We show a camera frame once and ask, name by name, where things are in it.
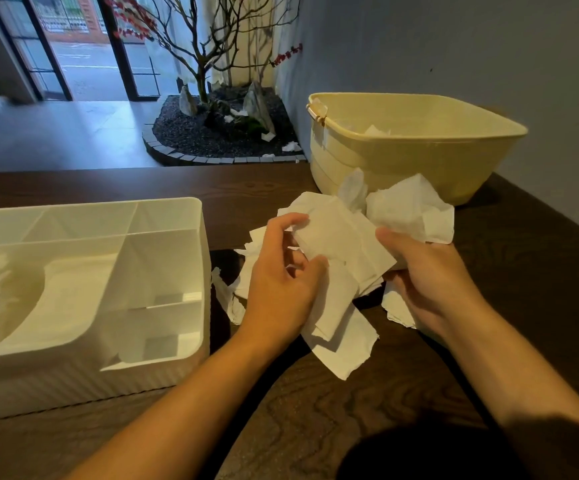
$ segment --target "wooden table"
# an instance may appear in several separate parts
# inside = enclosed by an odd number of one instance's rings
[[[316,191],[304,164],[0,173],[0,207],[196,196],[212,250],[241,246],[304,191]],[[494,175],[457,210],[455,242],[486,298],[579,391],[579,227]],[[451,358],[375,305],[358,305],[380,335],[371,358],[340,381],[295,342],[237,414],[206,477],[333,478],[343,460],[342,473],[353,470],[364,444],[396,465],[399,451],[373,435],[420,415],[484,428]],[[62,476],[165,393],[0,420],[0,479]]]

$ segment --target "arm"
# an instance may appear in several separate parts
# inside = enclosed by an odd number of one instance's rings
[[[286,214],[268,223],[238,332],[181,384],[114,436],[69,480],[191,479],[267,366],[294,340],[309,315],[327,261],[311,261],[284,229],[305,221]],[[293,264],[290,276],[286,266]]]
[[[407,261],[408,270],[392,278],[419,328],[449,348],[528,467],[538,476],[554,464],[563,468],[569,452],[559,443],[568,432],[555,432],[546,422],[566,422],[573,426],[569,433],[579,431],[579,395],[487,304],[453,245],[423,244],[387,228],[376,237]]]

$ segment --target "brick border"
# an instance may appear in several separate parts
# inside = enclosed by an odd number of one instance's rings
[[[177,152],[170,146],[162,144],[154,135],[152,127],[158,115],[161,113],[161,107],[164,102],[171,96],[170,94],[162,95],[158,98],[156,109],[148,116],[148,120],[143,124],[142,137],[145,149],[148,154],[163,166],[183,166],[183,165],[232,165],[246,163],[278,163],[278,162],[296,162],[306,163],[307,159],[303,153],[296,155],[281,155],[278,157],[199,157],[195,155],[184,155]]]

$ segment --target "street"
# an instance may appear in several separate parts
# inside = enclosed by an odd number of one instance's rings
[[[76,101],[127,101],[119,68],[109,44],[50,42]],[[176,93],[172,77],[151,75],[150,56],[144,45],[125,44],[139,96]]]

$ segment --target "white curtain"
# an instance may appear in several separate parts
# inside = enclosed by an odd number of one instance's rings
[[[137,0],[137,2],[154,14],[157,13],[158,8],[161,19],[164,22],[166,21],[169,8],[165,0]],[[185,13],[189,15],[190,0],[181,0],[181,3]],[[196,0],[199,12],[197,24],[199,49],[200,43],[207,40],[210,35],[210,26],[212,25],[212,18],[217,3],[218,0]],[[219,25],[221,22],[220,20],[217,20],[215,23]],[[183,15],[175,10],[172,10],[172,17],[167,25],[167,32],[176,45],[189,50],[192,54],[194,53],[194,49],[192,48],[192,33],[187,25],[185,25]],[[196,79],[194,79],[194,76],[187,67],[173,57],[168,50],[158,45],[156,39],[154,41],[145,40],[145,46],[157,72],[160,72],[163,75],[170,75],[173,78],[180,77],[183,82],[189,83],[190,91],[196,93]],[[210,43],[206,50],[209,51],[211,49],[212,44]],[[196,70],[197,64],[189,55],[183,54],[180,51],[177,51],[177,55],[184,57],[185,61]],[[210,70],[206,75],[206,82],[211,82],[212,84],[215,82],[222,82],[222,80],[222,73],[216,70]]]

